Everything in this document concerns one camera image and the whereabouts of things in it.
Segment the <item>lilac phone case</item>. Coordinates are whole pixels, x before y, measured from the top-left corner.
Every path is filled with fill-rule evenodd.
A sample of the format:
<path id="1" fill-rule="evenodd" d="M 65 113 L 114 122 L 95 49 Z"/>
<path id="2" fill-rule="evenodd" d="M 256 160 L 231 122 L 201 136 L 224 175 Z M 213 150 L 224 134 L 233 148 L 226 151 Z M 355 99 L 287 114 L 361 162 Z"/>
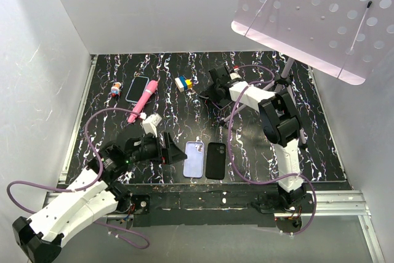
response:
<path id="1" fill-rule="evenodd" d="M 183 162 L 183 176 L 186 178 L 201 178 L 204 167 L 204 144 L 189 141 L 185 145 L 187 159 Z"/>

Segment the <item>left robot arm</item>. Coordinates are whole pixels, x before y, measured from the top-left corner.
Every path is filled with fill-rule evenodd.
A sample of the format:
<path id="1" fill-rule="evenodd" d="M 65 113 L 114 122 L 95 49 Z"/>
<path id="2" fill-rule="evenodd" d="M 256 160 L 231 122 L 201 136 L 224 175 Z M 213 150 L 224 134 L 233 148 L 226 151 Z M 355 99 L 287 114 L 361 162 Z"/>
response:
<path id="1" fill-rule="evenodd" d="M 95 221 L 133 204 L 131 191 L 118 180 L 131 164 L 151 161 L 174 164 L 187 155 L 169 133 L 164 143 L 152 133 L 130 138 L 124 144 L 110 142 L 90 160 L 80 175 L 47 206 L 30 217 L 19 217 L 12 228 L 15 241 L 31 262 L 53 262 L 67 242 Z"/>

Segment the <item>phone from lilac case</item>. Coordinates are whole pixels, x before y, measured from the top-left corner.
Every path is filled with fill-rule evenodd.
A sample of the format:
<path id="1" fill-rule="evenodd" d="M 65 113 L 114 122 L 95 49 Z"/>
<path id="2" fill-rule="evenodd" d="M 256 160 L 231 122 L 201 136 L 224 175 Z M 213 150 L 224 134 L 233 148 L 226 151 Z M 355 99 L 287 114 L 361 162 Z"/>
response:
<path id="1" fill-rule="evenodd" d="M 228 107 L 229 105 L 232 105 L 233 103 L 234 101 L 228 99 L 221 99 L 218 102 L 212 102 L 213 106 L 215 106 L 219 110 L 223 110 L 224 108 Z"/>

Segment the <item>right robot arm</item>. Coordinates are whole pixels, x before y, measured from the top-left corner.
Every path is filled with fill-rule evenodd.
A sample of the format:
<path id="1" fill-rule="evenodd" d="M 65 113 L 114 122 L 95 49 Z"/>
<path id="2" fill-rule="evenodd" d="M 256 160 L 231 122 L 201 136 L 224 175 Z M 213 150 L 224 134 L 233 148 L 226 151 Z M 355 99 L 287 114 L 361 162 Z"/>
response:
<path id="1" fill-rule="evenodd" d="M 268 90 L 280 83 L 280 77 L 274 77 L 269 85 L 260 89 L 224 65 L 209 70 L 209 74 L 212 84 L 201 95 L 212 103 L 234 103 L 231 115 L 224 119 L 229 130 L 234 115 L 244 107 L 259 112 L 263 133 L 274 146 L 278 160 L 279 175 L 273 181 L 278 183 L 279 206 L 286 212 L 295 211 L 306 196 L 304 182 L 307 179 L 301 175 L 298 155 L 302 121 L 291 93 L 288 89 Z"/>

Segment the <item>black phone case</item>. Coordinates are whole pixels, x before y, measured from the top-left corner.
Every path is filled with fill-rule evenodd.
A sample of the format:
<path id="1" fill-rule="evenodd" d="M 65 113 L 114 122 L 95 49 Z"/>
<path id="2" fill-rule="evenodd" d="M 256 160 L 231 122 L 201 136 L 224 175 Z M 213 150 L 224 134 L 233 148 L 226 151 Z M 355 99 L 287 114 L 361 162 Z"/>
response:
<path id="1" fill-rule="evenodd" d="M 212 180 L 225 178 L 226 145 L 210 142 L 207 147 L 205 176 Z"/>

